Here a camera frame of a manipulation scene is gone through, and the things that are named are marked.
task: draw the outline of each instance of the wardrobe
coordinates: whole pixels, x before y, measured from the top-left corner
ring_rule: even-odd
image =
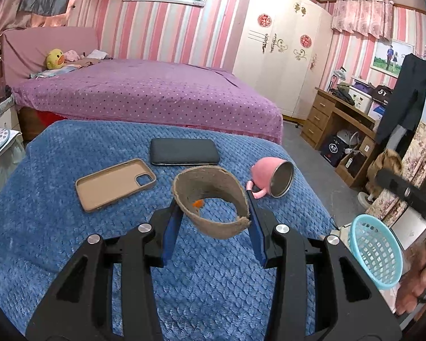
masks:
[[[223,67],[283,115],[306,119],[330,50],[331,21],[310,0],[240,0]]]

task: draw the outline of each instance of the duck plush toy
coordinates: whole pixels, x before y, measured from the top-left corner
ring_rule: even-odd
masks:
[[[46,57],[47,69],[60,69],[65,63],[65,57],[60,49],[53,49]]]

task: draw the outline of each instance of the silver screw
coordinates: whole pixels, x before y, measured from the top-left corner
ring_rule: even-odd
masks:
[[[98,234],[91,234],[89,238],[87,238],[87,242],[89,244],[97,244],[101,237]]]
[[[150,232],[151,229],[152,229],[152,226],[151,224],[148,224],[148,223],[143,223],[138,227],[139,232],[142,232],[142,233]]]
[[[339,243],[339,237],[331,234],[330,236],[327,237],[327,241],[331,245],[337,245]]]
[[[287,225],[285,225],[285,224],[278,224],[278,225],[276,226],[276,230],[277,230],[279,233],[287,233],[287,232],[289,232],[289,231],[290,231],[290,228],[289,228]]]

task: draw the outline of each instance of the red round sticker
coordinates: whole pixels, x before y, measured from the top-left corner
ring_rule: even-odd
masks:
[[[268,28],[269,26],[271,26],[272,22],[273,20],[268,14],[260,14],[257,18],[257,23],[259,23],[259,25],[264,28]]]
[[[305,49],[309,49],[312,45],[312,40],[309,36],[304,34],[300,37],[300,43]]]

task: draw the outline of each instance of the pink headboard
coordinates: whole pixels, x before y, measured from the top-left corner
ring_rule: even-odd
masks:
[[[46,56],[52,49],[88,55],[98,49],[93,28],[36,27],[12,29],[2,35],[2,66],[5,83],[12,86],[30,73],[46,70]]]

